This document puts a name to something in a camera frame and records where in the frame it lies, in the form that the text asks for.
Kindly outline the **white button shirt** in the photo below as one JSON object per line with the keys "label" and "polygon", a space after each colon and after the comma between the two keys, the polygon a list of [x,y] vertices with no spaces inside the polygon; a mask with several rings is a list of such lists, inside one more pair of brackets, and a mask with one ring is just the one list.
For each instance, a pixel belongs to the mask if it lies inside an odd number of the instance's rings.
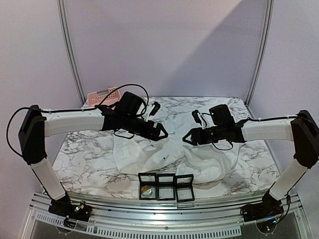
{"label": "white button shirt", "polygon": [[209,183],[222,180],[235,169],[242,144],[230,145],[221,140],[215,144],[193,146],[182,138],[199,125],[191,113],[194,110],[204,114],[208,126],[213,126],[208,111],[217,105],[227,105],[235,120],[246,117],[245,107],[238,98],[209,97],[152,97],[160,109],[153,120],[162,123],[168,137],[151,141],[138,135],[126,139],[123,130],[113,137],[113,159],[120,173],[137,175],[176,164],[176,174],[194,175],[194,183]]}

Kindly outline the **green red round brooch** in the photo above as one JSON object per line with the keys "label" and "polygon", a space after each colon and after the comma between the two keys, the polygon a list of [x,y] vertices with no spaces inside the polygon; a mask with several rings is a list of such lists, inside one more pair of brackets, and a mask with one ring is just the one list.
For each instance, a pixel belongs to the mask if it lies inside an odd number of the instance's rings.
{"label": "green red round brooch", "polygon": [[141,197],[142,198],[153,198],[155,196],[156,190],[154,186],[144,185],[141,187]]}

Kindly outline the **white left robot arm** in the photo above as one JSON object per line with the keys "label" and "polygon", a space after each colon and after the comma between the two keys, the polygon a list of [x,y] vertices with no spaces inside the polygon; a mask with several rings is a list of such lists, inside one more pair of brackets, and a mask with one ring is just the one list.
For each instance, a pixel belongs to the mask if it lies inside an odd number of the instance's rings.
{"label": "white left robot arm", "polygon": [[18,132],[23,160],[29,165],[51,199],[48,211],[66,219],[88,222],[92,207],[84,201],[79,205],[71,199],[53,171],[45,152],[45,138],[74,131],[94,130],[114,132],[123,129],[140,137],[159,141],[168,137],[161,123],[148,120],[159,110],[154,103],[147,113],[147,102],[141,97],[125,92],[120,100],[110,106],[71,110],[42,110],[37,105],[28,108]]}

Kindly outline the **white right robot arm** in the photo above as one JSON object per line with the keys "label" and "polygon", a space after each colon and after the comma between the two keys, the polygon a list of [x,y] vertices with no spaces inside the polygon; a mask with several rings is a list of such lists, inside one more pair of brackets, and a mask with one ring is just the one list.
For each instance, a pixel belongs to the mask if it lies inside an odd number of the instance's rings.
{"label": "white right robot arm", "polygon": [[294,143],[295,154],[291,164],[267,190],[262,201],[247,204],[241,208],[244,221],[267,219],[271,225],[278,224],[285,212],[281,200],[290,200],[290,191],[319,159],[319,127],[307,110],[296,115],[269,119],[246,118],[234,120],[227,105],[217,105],[209,109],[213,126],[204,126],[200,112],[193,111],[194,120],[201,127],[192,128],[183,142],[198,146],[215,144],[225,140],[230,144],[255,140],[288,140]]}

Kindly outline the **right black display case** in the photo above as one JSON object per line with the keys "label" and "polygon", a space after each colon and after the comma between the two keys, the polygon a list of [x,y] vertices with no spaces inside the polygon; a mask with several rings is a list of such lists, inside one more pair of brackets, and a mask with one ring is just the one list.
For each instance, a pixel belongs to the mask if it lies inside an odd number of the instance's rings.
{"label": "right black display case", "polygon": [[193,174],[176,175],[174,189],[178,203],[192,202],[195,200],[193,191]]}

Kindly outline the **black display case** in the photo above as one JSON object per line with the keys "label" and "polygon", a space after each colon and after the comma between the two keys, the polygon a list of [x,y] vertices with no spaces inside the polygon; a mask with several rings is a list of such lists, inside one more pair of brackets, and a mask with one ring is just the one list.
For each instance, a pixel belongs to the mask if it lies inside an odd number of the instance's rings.
{"label": "black display case", "polygon": [[156,175],[157,201],[175,201],[174,173],[159,173]]}
{"label": "black display case", "polygon": [[139,200],[156,200],[157,199],[157,174],[156,173],[139,173]]}
{"label": "black display case", "polygon": [[176,175],[174,189],[178,203],[192,202],[195,200],[193,191],[193,174]]}

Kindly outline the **middle black display case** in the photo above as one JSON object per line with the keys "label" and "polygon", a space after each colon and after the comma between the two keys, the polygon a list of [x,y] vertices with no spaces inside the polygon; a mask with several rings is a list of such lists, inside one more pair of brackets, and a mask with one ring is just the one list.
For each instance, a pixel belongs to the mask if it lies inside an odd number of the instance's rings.
{"label": "middle black display case", "polygon": [[157,201],[175,201],[174,173],[159,173],[156,175]]}

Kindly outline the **left black display case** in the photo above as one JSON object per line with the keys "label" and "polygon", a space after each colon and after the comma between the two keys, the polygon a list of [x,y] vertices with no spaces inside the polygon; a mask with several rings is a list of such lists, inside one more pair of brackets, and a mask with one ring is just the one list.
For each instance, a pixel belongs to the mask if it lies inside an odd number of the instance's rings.
{"label": "left black display case", "polygon": [[156,173],[139,173],[139,200],[156,200],[157,199],[157,174]]}

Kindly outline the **pink plastic basket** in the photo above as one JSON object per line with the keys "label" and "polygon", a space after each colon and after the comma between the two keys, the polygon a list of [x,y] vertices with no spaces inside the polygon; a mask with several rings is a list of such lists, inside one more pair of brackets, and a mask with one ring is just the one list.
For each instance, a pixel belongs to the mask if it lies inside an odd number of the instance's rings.
{"label": "pink plastic basket", "polygon": [[102,102],[103,105],[112,105],[121,99],[122,95],[117,87],[111,87],[99,92],[91,92],[87,95],[88,107],[94,107]]}

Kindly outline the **aluminium front rail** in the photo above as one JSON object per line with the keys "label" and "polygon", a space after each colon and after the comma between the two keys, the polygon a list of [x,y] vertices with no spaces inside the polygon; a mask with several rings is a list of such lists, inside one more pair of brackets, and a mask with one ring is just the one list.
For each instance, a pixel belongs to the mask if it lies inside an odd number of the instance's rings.
{"label": "aluminium front rail", "polygon": [[240,215],[242,206],[258,203],[260,194],[197,199],[188,203],[112,199],[72,194],[93,208],[88,222],[64,227],[48,212],[49,198],[35,193],[29,206],[24,239],[309,239],[303,208],[291,196],[289,213],[272,231],[258,231]]}

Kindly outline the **left aluminium frame post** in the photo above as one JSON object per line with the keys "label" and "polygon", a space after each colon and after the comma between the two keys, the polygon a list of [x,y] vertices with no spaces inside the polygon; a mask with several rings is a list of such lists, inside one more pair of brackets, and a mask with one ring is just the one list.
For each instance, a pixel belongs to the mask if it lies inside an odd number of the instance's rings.
{"label": "left aluminium frame post", "polygon": [[80,102],[81,102],[81,104],[84,104],[86,102],[86,96],[84,94],[82,82],[80,79],[80,75],[78,72],[78,68],[77,68],[77,64],[76,64],[76,60],[75,60],[75,56],[74,56],[74,52],[73,52],[64,0],[57,0],[57,9],[58,9],[58,14],[59,14],[61,30],[62,30],[62,37],[64,40],[65,50],[66,50],[71,74],[73,77],[73,81],[74,81],[75,88],[76,88],[78,97],[80,99]]}

